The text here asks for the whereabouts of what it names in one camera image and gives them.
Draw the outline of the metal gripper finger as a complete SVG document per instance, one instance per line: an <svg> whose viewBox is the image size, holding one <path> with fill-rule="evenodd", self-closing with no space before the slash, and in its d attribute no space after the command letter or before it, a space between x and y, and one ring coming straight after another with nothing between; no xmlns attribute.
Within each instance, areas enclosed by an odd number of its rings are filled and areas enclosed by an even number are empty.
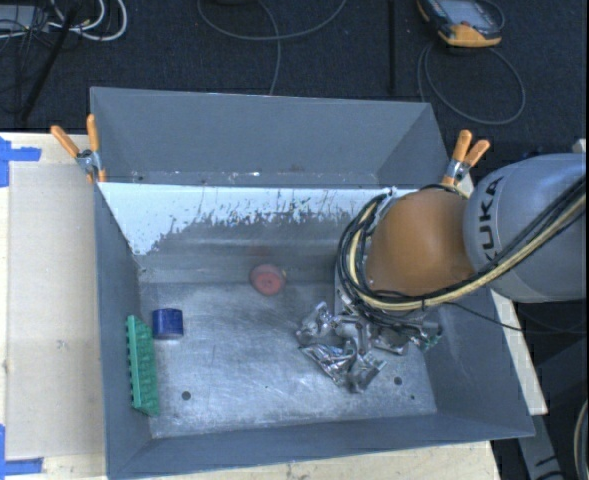
<svg viewBox="0 0 589 480"><path fill-rule="evenodd" d="M320 302L302 320L296 339L300 344L341 344L343 338L337 334L341 319L326 302Z"/></svg>
<svg viewBox="0 0 589 480"><path fill-rule="evenodd" d="M348 389L352 393L362 393L386 366L386 360L371 353L358 355L348 369Z"/></svg>

